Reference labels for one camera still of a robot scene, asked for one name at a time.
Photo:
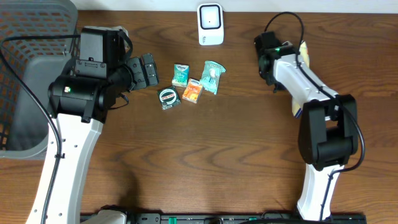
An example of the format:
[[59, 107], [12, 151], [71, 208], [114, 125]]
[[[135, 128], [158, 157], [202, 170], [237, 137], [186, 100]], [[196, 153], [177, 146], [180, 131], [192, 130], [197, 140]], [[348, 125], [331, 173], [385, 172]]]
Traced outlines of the green tissue pack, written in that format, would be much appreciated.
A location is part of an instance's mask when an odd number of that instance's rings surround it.
[[188, 78], [189, 78], [189, 66], [175, 64], [172, 85], [179, 87], [186, 87], [188, 85]]

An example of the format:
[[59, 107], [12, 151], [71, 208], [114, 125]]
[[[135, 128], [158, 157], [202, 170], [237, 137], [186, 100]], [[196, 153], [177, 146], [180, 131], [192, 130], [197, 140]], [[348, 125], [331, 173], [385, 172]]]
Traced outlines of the black round-logo packet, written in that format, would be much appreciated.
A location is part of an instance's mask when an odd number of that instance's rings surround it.
[[157, 95], [163, 110], [173, 108], [181, 103], [180, 97], [174, 86], [159, 90]]

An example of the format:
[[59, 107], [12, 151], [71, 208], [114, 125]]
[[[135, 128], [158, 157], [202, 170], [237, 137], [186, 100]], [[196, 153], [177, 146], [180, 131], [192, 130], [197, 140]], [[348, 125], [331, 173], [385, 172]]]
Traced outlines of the yellow snack bag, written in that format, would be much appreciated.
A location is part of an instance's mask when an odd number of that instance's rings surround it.
[[[302, 40], [300, 43], [300, 48], [299, 48], [300, 54], [303, 57], [303, 60], [306, 64], [306, 66], [310, 66], [310, 57], [308, 54], [308, 48], [306, 41]], [[292, 98], [292, 114], [294, 115], [295, 118], [299, 118], [300, 115], [302, 114], [302, 109], [300, 105], [297, 103], [297, 101]]]

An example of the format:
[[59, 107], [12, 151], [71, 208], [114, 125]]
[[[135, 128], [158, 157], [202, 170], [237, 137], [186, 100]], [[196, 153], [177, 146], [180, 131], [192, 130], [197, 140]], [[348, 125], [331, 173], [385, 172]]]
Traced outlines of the orange tissue pack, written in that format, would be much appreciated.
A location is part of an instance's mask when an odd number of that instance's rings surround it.
[[197, 103], [202, 91], [203, 85], [198, 80], [190, 78], [182, 98], [192, 103]]

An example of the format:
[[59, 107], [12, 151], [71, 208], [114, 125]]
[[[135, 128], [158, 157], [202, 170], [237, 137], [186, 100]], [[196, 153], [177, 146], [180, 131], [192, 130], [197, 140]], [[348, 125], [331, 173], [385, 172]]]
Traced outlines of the teal packet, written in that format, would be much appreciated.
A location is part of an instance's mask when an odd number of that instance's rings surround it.
[[224, 66], [214, 61], [207, 60], [200, 78], [200, 83], [203, 85], [206, 91], [212, 92], [214, 95], [216, 95], [220, 82], [220, 76], [225, 72], [226, 69]]

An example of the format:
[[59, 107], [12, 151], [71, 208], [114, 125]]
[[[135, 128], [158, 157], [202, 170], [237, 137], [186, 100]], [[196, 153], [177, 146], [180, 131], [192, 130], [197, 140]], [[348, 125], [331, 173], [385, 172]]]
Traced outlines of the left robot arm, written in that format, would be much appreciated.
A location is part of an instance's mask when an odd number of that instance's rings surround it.
[[79, 223], [91, 155], [117, 98], [155, 86], [151, 54], [132, 56], [123, 27], [86, 26], [80, 55], [70, 59], [48, 88], [49, 139], [28, 223]]

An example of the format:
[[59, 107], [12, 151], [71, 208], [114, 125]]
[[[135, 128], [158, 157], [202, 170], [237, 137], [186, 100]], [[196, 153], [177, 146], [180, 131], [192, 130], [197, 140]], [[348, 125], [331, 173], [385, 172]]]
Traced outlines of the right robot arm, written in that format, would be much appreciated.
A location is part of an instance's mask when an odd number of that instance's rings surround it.
[[287, 90], [298, 105], [298, 149], [306, 163], [298, 213], [304, 220], [327, 220], [336, 180], [358, 150], [356, 100], [327, 87], [297, 48], [273, 32], [255, 37], [254, 46], [260, 76], [268, 85]]

